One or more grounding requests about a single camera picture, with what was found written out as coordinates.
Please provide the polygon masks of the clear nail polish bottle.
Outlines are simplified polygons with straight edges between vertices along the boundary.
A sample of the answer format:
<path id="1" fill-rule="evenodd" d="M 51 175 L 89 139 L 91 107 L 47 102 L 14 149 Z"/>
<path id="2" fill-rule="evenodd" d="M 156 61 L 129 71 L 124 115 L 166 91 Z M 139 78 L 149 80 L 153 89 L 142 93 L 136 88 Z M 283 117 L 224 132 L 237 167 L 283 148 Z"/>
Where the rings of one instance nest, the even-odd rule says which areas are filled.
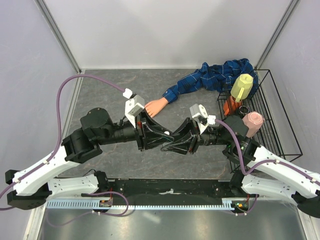
<path id="1" fill-rule="evenodd" d="M 171 152 L 172 151 L 172 144 L 173 142 L 166 142 L 166 143 L 163 143 L 160 150 L 162 152 Z"/>

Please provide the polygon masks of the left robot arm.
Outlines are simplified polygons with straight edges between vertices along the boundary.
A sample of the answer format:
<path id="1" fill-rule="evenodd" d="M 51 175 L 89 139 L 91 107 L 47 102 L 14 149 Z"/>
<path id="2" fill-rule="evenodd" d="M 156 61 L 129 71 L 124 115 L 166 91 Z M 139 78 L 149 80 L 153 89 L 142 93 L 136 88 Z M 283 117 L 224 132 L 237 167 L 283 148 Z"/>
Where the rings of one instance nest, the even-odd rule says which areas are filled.
<path id="1" fill-rule="evenodd" d="M 58 176 L 101 155 L 104 145 L 136 142 L 139 150 L 149 150 L 174 141 L 172 132 L 152 120 L 144 110 L 133 119 L 125 116 L 119 122 L 113 122 L 105 109 L 94 108 L 80 119 L 80 123 L 80 128 L 33 166 L 5 173 L 6 183 L 12 188 L 6 193 L 10 208 L 31 210 L 48 200 L 72 195 L 104 197 L 111 187 L 103 171 L 83 177 Z"/>

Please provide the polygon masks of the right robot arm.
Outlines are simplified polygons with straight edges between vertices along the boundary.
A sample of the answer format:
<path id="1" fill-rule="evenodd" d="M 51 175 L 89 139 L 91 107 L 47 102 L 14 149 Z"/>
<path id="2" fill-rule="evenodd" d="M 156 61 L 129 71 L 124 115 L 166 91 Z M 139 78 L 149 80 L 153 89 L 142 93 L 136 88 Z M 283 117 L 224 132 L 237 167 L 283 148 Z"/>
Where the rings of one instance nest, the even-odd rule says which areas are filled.
<path id="1" fill-rule="evenodd" d="M 320 174 L 299 167 L 246 136 L 249 128 L 238 116 L 233 123 L 195 117 L 171 136 L 174 141 L 161 148 L 163 152 L 186 155 L 199 146 L 224 145 L 223 154 L 238 163 L 229 191 L 235 197 L 244 193 L 282 199 L 314 218 L 320 217 Z"/>

